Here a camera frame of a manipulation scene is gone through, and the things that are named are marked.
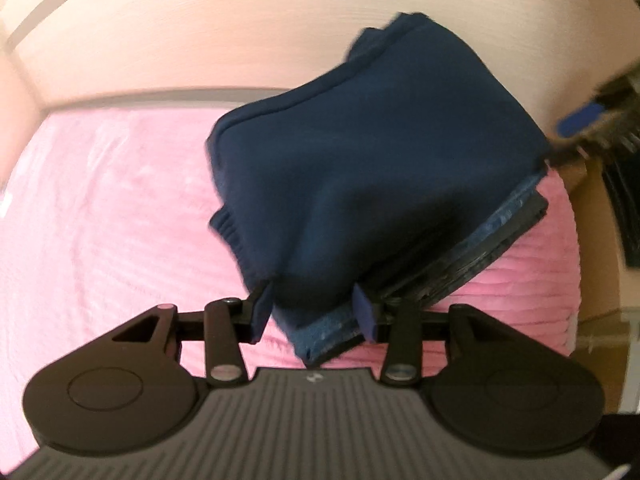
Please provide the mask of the folded dark clothes stack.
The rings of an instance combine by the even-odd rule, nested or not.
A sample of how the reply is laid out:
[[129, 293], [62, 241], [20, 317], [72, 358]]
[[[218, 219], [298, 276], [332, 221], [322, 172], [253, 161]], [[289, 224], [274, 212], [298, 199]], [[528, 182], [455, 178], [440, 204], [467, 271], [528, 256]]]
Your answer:
[[536, 226], [548, 209], [548, 200], [537, 191], [546, 174], [542, 170], [522, 181], [472, 234], [381, 299], [356, 286], [349, 301], [305, 326], [296, 327], [293, 315], [279, 307], [273, 308], [274, 322], [306, 367], [328, 362], [361, 341], [375, 342], [378, 307], [383, 302], [408, 299], [431, 307], [488, 268]]

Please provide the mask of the pink ribbed bed blanket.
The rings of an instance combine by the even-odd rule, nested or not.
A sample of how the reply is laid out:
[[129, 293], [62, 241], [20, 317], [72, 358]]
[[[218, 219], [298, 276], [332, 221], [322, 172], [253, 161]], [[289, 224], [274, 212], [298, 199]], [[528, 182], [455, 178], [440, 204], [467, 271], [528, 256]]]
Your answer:
[[[82, 110], [49, 116], [1, 193], [1, 471], [37, 448], [29, 379], [86, 342], [168, 302], [201, 310], [244, 297], [226, 244], [205, 140], [226, 111]], [[574, 212], [553, 171], [546, 216], [436, 304], [472, 304], [564, 354], [580, 304]]]

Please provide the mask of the navy fleece sweatpants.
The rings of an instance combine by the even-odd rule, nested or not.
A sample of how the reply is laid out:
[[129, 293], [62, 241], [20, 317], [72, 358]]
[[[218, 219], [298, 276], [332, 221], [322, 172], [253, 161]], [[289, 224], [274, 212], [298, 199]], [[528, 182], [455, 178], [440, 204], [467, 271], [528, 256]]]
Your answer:
[[462, 39], [401, 13], [329, 73], [216, 122], [212, 223], [247, 286], [324, 311], [422, 275], [532, 184], [549, 148]]

